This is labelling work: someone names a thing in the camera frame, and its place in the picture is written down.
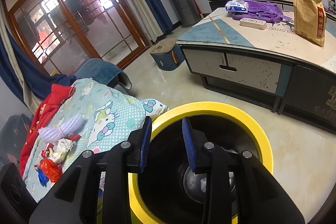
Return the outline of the lavender foam fruit net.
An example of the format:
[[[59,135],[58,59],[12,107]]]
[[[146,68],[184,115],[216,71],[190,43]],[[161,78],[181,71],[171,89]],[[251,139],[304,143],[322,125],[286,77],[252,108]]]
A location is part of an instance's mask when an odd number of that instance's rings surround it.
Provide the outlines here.
[[[48,126],[38,129],[38,134],[45,143],[57,144],[58,140],[68,138],[74,134],[84,123],[82,114],[76,114],[67,121],[63,121],[58,126]]]

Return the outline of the yellow rimmed trash bin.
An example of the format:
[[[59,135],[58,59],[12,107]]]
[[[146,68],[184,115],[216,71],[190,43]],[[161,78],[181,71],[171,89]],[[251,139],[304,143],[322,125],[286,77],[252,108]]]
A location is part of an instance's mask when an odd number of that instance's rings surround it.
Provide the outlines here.
[[[192,128],[189,118],[198,114],[229,119],[246,130],[256,143],[258,153],[245,150],[230,153],[207,140]],[[157,118],[157,130],[181,121],[181,131],[189,167],[195,174],[207,176],[203,223],[231,223],[230,178],[235,179],[238,223],[271,223],[275,215],[276,189],[273,177],[273,153],[261,126],[242,110],[218,102],[195,102],[174,108]],[[143,127],[126,141],[106,153],[106,176],[102,207],[103,223],[131,223],[134,203],[129,199],[131,173],[141,173],[146,165],[153,131],[147,117]]]

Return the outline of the dark sofa cushion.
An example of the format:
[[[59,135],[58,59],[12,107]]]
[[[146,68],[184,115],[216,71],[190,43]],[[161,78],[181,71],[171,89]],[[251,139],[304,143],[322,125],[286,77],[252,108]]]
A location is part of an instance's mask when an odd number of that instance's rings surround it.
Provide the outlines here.
[[[25,114],[11,116],[3,128],[0,137],[0,165],[14,163],[19,168],[19,158],[30,129],[31,119]]]

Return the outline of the red blanket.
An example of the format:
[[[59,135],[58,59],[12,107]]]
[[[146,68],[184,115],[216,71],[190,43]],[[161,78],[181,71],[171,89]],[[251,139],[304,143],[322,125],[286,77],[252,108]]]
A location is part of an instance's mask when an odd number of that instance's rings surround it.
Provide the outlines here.
[[[75,93],[75,90],[74,86],[52,84],[51,93],[37,108],[19,158],[19,174],[21,177],[23,177],[31,150],[39,135],[39,129],[49,124],[60,106]]]

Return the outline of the red plastic bag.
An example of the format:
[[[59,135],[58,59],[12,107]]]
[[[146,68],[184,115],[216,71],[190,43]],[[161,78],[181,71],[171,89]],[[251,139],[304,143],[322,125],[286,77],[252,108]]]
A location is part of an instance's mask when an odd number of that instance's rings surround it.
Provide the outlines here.
[[[44,175],[50,182],[57,182],[62,175],[62,168],[50,159],[43,159],[39,164]]]

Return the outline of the red cylindrical bottle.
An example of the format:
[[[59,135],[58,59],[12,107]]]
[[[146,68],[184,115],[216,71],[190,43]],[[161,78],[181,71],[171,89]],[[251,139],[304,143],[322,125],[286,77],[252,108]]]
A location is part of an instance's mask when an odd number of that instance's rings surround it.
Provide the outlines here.
[[[42,151],[41,151],[41,157],[42,157],[43,159],[50,157],[50,154],[53,153],[53,150],[52,150],[53,147],[54,147],[54,144],[52,144],[52,143],[47,143],[47,144],[45,145],[45,147],[44,147],[44,148],[42,149]]]

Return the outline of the yellow white snack packet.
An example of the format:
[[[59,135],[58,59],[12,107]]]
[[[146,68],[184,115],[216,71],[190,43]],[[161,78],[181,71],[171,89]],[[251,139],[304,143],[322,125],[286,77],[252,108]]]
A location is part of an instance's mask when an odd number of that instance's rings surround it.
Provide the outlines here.
[[[56,165],[60,165],[63,163],[66,156],[67,156],[67,152],[54,152],[52,148],[50,148],[47,159],[52,160]]]

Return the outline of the tissue pack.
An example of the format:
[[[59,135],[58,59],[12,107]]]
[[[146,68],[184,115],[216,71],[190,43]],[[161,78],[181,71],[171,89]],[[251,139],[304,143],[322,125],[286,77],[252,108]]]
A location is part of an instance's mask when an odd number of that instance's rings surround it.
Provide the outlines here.
[[[244,0],[231,0],[225,4],[225,9],[228,12],[248,12],[248,3]]]

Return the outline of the blue curtain left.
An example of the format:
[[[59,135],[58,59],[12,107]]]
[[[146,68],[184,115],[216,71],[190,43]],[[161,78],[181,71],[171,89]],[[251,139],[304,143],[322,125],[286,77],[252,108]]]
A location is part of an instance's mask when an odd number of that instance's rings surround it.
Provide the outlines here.
[[[43,73],[17,44],[6,23],[5,12],[1,9],[1,79],[34,113],[50,94],[52,84],[70,86],[76,76]]]

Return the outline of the black tv cabinet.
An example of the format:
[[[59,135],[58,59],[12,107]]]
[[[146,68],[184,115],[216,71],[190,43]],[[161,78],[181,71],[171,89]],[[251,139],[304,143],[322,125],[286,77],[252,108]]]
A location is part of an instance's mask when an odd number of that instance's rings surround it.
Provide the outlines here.
[[[225,4],[231,0],[209,0],[211,11],[215,11],[218,8],[224,8]],[[288,17],[291,17],[292,20],[294,19],[294,7],[293,7],[293,0],[254,0],[260,2],[272,2],[278,5],[282,10],[282,13]],[[232,17],[233,12],[228,12],[229,16]]]

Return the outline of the red snack bar wrapper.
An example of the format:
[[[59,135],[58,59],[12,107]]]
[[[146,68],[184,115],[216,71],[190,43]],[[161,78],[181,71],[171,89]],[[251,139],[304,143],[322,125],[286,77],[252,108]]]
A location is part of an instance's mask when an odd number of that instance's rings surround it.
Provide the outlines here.
[[[79,139],[81,139],[81,135],[79,135],[79,134],[69,134],[66,138],[71,140],[71,141],[78,141]]]

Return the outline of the purple cloth bag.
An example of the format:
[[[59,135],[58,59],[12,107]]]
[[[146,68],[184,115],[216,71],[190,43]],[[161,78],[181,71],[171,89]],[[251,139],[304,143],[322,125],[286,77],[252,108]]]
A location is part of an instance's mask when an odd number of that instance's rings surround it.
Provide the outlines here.
[[[243,0],[248,4],[248,12],[234,12],[232,19],[240,20],[242,18],[258,19],[267,23],[280,23],[283,20],[292,20],[282,13],[278,5],[272,2],[260,2],[254,0]]]

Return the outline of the marble top coffee table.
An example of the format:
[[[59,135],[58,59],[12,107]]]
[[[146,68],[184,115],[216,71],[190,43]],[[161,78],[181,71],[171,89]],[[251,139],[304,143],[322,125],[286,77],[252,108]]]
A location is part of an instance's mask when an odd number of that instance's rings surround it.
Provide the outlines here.
[[[335,132],[335,21],[320,47],[295,34],[293,18],[259,30],[218,8],[177,43],[205,88]]]

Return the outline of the small blue storage stool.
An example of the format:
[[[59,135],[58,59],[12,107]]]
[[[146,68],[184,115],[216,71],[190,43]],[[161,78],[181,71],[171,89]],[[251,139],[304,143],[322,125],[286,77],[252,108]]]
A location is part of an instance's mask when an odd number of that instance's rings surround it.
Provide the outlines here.
[[[173,71],[185,61],[180,45],[175,39],[160,41],[151,48],[150,55],[163,71]]]

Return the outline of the brown paper snack bag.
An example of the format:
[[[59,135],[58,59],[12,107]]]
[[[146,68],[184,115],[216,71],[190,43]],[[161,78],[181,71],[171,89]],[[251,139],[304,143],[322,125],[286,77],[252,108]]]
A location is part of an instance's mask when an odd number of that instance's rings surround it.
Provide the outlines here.
[[[324,47],[326,12],[322,0],[293,0],[294,32]]]

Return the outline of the wooden glass sliding door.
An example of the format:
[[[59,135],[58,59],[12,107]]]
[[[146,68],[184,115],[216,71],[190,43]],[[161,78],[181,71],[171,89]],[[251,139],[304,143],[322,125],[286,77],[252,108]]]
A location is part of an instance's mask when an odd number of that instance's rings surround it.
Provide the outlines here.
[[[127,67],[149,40],[126,0],[2,0],[21,49],[43,72],[71,75],[98,58]]]

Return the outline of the blue rubber glove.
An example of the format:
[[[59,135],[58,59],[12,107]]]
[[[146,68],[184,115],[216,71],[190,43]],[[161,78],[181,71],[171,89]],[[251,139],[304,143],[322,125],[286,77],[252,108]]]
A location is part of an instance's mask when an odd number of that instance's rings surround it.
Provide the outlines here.
[[[41,168],[38,167],[36,171],[38,173],[38,179],[41,186],[46,187],[50,179],[43,173]]]

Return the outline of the white foam fruit net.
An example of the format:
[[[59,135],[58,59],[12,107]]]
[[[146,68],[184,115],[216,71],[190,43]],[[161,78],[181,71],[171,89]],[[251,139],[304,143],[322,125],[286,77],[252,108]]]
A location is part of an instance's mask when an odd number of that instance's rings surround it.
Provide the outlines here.
[[[62,138],[58,140],[56,153],[58,156],[66,156],[72,150],[74,143],[70,139]]]

